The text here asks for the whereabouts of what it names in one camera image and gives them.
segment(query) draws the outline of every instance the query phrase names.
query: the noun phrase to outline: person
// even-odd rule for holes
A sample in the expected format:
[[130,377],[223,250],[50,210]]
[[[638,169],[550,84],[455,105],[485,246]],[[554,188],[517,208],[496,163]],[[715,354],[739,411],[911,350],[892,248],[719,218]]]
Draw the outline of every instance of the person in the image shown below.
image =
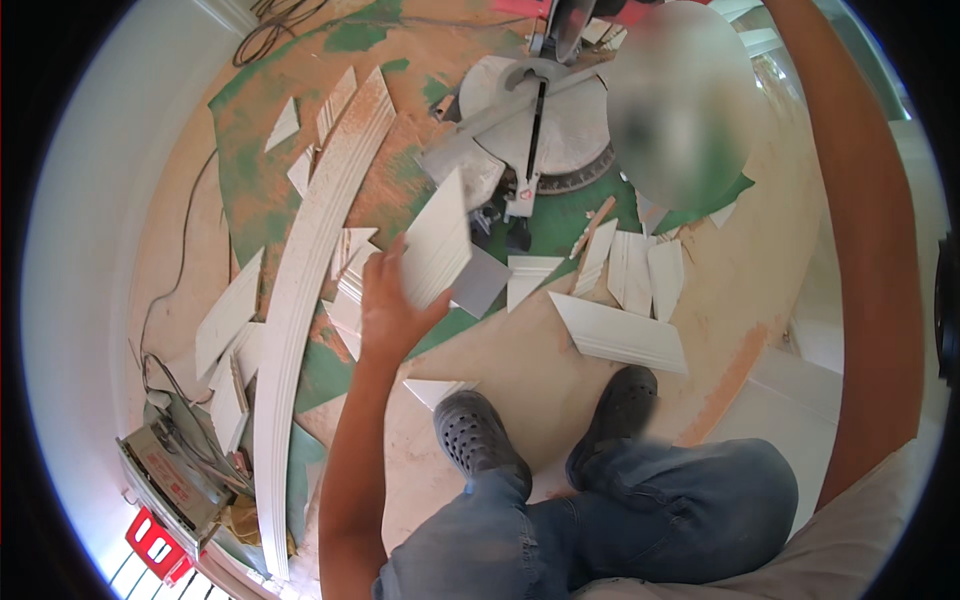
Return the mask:
[[361,358],[321,492],[324,598],[847,598],[869,585],[902,526],[923,390],[910,192],[880,107],[824,16],[810,0],[766,6],[804,86],[842,279],[842,405],[813,518],[784,546],[797,483],[764,441],[645,440],[657,380],[627,367],[567,459],[579,493],[533,505],[530,469],[491,404],[475,392],[442,401],[438,441],[466,487],[388,559],[387,396],[450,299],[407,303],[399,235],[364,270]]

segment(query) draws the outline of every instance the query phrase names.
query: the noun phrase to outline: forearm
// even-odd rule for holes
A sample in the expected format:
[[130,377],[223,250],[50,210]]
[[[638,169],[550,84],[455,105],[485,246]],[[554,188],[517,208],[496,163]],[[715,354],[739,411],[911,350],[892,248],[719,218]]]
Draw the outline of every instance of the forearm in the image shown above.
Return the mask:
[[380,537],[386,481],[383,416],[397,365],[362,354],[330,447],[320,498],[320,548],[336,553],[344,540],[387,556]]
[[766,0],[804,87],[842,280],[844,392],[818,508],[917,432],[923,321],[910,188],[856,63],[809,0]]

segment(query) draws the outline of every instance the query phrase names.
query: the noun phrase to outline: floor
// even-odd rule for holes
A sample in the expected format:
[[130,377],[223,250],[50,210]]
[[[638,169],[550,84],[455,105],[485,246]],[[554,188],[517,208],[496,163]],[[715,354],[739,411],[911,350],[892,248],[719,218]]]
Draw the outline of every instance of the floor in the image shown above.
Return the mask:
[[[301,25],[302,30],[365,4],[324,9]],[[455,12],[449,7],[443,11],[444,18],[461,16],[446,14]],[[435,16],[419,5],[404,5],[404,15]],[[764,347],[780,340],[825,206],[809,119],[799,94],[778,77],[779,69],[768,57],[754,59],[754,66],[765,101],[756,116],[758,137],[744,174],[756,185],[740,196],[722,229],[704,220],[678,234],[684,246],[685,281],[671,322],[680,331],[690,375],[658,373],[663,402],[652,425],[655,435],[676,444],[701,442],[736,397]],[[214,157],[194,194],[180,285],[156,304],[144,330],[150,300],[176,282],[190,190],[216,145],[206,104],[236,73],[225,65],[197,104],[168,158],[141,235],[128,320],[132,351],[126,373],[132,426],[142,420],[144,402],[136,360],[141,331],[144,349],[164,361],[188,356],[197,325],[236,270]],[[365,76],[358,72],[358,79]],[[429,134],[424,132],[424,139]],[[549,288],[568,287],[567,277]],[[605,278],[594,291],[595,300],[611,300]],[[514,312],[501,311],[408,362],[397,382],[406,374],[480,381],[478,390],[497,408],[536,474],[531,501],[537,501],[567,492],[561,469],[565,454],[586,430],[600,391],[618,368],[610,361],[581,356],[546,292],[540,290]],[[342,406],[343,399],[336,398],[295,419],[329,444]],[[430,411],[399,383],[388,405],[386,431],[383,537],[389,552],[459,493],[463,481],[437,447]],[[311,524],[315,526],[315,506],[311,518],[308,539]],[[311,567],[306,558],[311,548],[302,550],[302,568],[315,572],[315,563]]]

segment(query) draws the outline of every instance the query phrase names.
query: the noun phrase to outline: miter saw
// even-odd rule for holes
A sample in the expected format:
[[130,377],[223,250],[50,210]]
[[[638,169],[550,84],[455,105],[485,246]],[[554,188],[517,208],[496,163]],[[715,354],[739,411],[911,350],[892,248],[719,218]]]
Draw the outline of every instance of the miter saw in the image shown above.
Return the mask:
[[571,65],[593,17],[628,26],[661,1],[494,0],[497,11],[537,19],[529,36],[530,58],[480,59],[455,88],[445,111],[444,119],[458,121],[457,127],[418,156],[438,185],[460,168],[478,245],[484,245],[501,216],[490,203],[497,186],[506,187],[503,220],[513,221],[508,247],[527,252],[534,199],[580,189],[610,169],[609,65],[601,62],[578,71]]

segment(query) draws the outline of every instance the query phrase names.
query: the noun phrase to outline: foot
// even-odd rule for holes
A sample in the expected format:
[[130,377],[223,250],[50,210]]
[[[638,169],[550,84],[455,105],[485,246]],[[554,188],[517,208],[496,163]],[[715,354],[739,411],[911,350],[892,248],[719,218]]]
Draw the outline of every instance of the foot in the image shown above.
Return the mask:
[[566,459],[566,480],[584,489],[582,470],[593,456],[614,440],[638,437],[654,412],[657,378],[646,367],[624,367],[611,377],[593,412],[587,434]]
[[500,416],[482,395],[457,392],[445,398],[433,412],[433,427],[440,448],[465,478],[490,468],[506,468],[523,482],[524,498],[530,496],[530,468],[510,444]]

